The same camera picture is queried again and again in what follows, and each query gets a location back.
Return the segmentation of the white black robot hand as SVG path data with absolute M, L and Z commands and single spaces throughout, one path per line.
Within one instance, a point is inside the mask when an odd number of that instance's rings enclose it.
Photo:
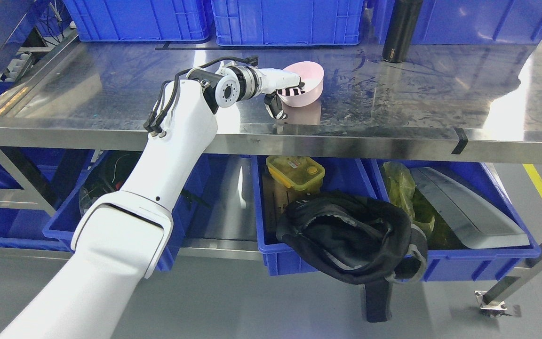
M 260 93 L 265 94 L 265 108 L 275 120 L 287 118 L 280 95 L 300 95 L 304 93 L 304 81 L 297 73 L 275 69 L 258 69 L 261 80 Z

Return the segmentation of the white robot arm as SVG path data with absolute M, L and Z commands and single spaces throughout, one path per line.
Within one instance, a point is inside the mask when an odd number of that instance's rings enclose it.
M 137 284 L 150 277 L 174 229 L 172 209 L 194 165 L 217 134 L 212 106 L 239 97 L 238 82 L 205 71 L 226 57 L 166 81 L 148 118 L 148 142 L 116 192 L 82 216 L 72 257 L 0 333 L 0 339 L 109 339 Z

